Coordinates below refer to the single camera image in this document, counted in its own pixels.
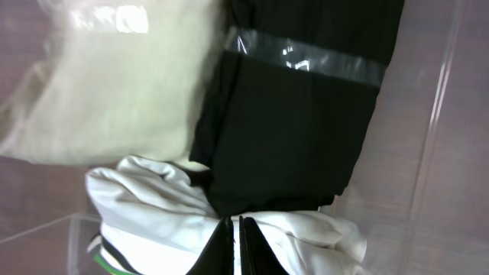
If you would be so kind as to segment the white printed t-shirt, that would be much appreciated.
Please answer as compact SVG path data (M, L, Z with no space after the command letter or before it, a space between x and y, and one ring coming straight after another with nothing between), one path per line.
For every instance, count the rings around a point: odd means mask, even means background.
M171 163L126 157L86 174L101 216L92 242L113 274L185 274L219 224L202 189ZM319 211L253 212L289 274L363 274L367 241L358 227Z

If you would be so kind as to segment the clear plastic storage bin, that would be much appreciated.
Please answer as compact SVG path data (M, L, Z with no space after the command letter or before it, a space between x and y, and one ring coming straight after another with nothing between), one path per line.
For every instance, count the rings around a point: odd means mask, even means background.
M84 167L1 161L1 272L100 274ZM408 1L347 190L375 274L488 272L488 3Z

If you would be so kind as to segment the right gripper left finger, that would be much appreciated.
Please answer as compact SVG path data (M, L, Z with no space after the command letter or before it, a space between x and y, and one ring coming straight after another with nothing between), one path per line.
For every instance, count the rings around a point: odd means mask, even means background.
M234 274L234 226L230 218L222 219L187 275Z

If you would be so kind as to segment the black garment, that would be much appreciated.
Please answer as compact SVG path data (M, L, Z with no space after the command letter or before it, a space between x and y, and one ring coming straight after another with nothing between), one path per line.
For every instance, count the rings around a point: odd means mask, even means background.
M196 126L221 216L317 210L348 185L404 3L232 0Z

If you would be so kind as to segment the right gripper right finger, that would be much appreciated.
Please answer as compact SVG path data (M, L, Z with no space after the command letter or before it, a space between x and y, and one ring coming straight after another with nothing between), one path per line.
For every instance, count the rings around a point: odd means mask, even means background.
M239 217L242 275L288 275L253 218Z

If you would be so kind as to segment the cream cloth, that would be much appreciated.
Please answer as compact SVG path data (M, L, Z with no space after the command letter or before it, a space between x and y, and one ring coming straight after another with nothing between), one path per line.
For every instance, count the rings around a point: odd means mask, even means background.
M47 56L1 106L1 154L194 168L193 132L222 50L219 0L43 1Z

